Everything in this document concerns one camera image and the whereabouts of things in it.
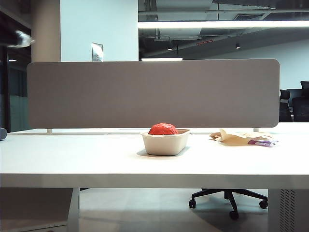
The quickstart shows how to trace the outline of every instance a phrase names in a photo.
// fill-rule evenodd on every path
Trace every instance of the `chair caster wheel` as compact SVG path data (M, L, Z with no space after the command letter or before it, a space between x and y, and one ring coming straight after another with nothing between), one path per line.
M191 199L190 201L189 201L189 207L191 208L191 209L195 209L195 206L197 205L197 203L196 203L196 201L194 200L194 199Z
M238 212L231 211L230 212L230 218L233 220L237 220L239 218Z
M266 201L266 200L260 201L260 207L262 209L267 209L267 206L268 206L268 201Z

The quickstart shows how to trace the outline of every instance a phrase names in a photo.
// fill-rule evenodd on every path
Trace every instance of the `white bowl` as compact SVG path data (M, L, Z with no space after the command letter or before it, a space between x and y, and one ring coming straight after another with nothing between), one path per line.
M177 129L178 134L153 135L148 132L140 133L143 136L146 152L157 156L175 156L181 152L188 141L190 130Z

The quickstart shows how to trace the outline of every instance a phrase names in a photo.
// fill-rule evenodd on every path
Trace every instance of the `desk divider panel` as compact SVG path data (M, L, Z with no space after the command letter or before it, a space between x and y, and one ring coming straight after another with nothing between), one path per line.
M33 128L274 127L274 59L34 62L28 65Z

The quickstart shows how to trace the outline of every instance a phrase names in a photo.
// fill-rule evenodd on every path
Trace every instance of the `red ball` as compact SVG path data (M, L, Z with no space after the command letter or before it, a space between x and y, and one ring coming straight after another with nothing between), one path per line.
M162 135L162 134L178 134L176 127L169 123L158 123L151 127L148 134Z

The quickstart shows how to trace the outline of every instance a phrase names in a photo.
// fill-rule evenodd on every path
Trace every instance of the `floor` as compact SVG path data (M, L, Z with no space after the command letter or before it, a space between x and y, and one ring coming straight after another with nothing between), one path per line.
M229 217L232 207L223 193L196 198L199 189L91 188L80 192L81 232L265 232L267 210L259 200L234 194L239 219ZM267 195L265 189L255 189Z

